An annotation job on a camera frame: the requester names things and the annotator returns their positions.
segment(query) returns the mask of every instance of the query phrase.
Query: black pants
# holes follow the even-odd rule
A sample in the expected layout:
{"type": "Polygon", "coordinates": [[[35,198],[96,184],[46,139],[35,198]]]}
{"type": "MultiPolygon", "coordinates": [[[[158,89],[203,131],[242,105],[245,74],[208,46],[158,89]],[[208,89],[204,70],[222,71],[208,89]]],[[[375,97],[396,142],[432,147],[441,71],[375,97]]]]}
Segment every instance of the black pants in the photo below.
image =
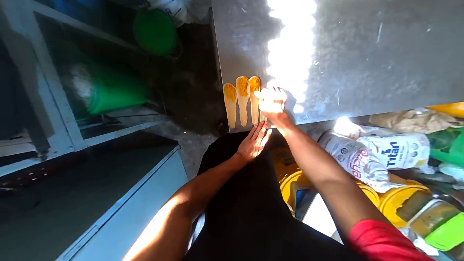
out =
{"type": "MultiPolygon", "coordinates": [[[[229,159],[248,133],[208,147],[199,174],[229,159]]],[[[269,144],[210,201],[205,226],[185,260],[363,260],[353,250],[294,219],[280,193],[269,144]]]]}

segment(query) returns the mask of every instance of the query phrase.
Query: red sleeve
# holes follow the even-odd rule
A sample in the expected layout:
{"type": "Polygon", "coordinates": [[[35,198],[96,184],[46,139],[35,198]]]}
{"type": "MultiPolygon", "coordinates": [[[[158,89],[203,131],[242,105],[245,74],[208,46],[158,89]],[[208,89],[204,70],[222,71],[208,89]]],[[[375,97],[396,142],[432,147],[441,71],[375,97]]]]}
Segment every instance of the red sleeve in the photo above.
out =
{"type": "Polygon", "coordinates": [[[348,239],[370,261],[433,261],[394,226],[384,222],[360,221],[351,229],[348,239]]]}

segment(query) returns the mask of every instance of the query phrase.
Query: green plastic bin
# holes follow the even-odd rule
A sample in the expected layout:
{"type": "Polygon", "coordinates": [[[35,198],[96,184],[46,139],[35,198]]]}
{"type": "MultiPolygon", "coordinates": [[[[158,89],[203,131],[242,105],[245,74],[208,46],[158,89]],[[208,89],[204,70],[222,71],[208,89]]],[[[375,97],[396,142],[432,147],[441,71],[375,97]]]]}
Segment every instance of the green plastic bin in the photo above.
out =
{"type": "Polygon", "coordinates": [[[138,44],[153,55],[169,56],[178,47],[174,23],[168,14],[159,9],[139,11],[132,32],[138,44]]]}
{"type": "Polygon", "coordinates": [[[143,78],[98,62],[92,64],[92,69],[94,92],[88,113],[101,114],[142,105],[147,101],[148,85],[143,78]]]}

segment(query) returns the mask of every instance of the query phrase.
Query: white metal frame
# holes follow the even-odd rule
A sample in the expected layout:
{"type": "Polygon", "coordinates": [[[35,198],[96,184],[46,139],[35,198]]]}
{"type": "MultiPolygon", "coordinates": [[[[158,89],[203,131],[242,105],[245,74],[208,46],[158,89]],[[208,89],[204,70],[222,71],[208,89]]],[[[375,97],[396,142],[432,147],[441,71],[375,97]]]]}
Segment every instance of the white metal frame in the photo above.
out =
{"type": "MultiPolygon", "coordinates": [[[[157,121],[83,139],[34,12],[119,46],[136,52],[144,52],[137,46],[34,0],[1,0],[0,8],[1,15],[5,19],[4,23],[0,23],[2,38],[19,70],[22,84],[50,144],[47,159],[82,150],[166,122],[167,118],[165,117],[157,121]]],[[[41,161],[38,158],[33,158],[0,167],[0,176],[39,162],[41,161]]]]}

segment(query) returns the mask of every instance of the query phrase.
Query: stainless steel table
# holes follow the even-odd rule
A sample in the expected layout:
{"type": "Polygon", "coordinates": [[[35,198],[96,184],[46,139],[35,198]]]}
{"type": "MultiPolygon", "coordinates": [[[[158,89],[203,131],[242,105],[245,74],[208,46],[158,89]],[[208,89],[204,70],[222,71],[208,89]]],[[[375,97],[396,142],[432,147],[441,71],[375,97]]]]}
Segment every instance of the stainless steel table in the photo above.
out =
{"type": "MultiPolygon", "coordinates": [[[[279,79],[297,124],[463,101],[463,13],[460,0],[213,0],[222,81],[279,79]]],[[[231,132],[248,113],[240,126],[237,106],[231,132]]]]}

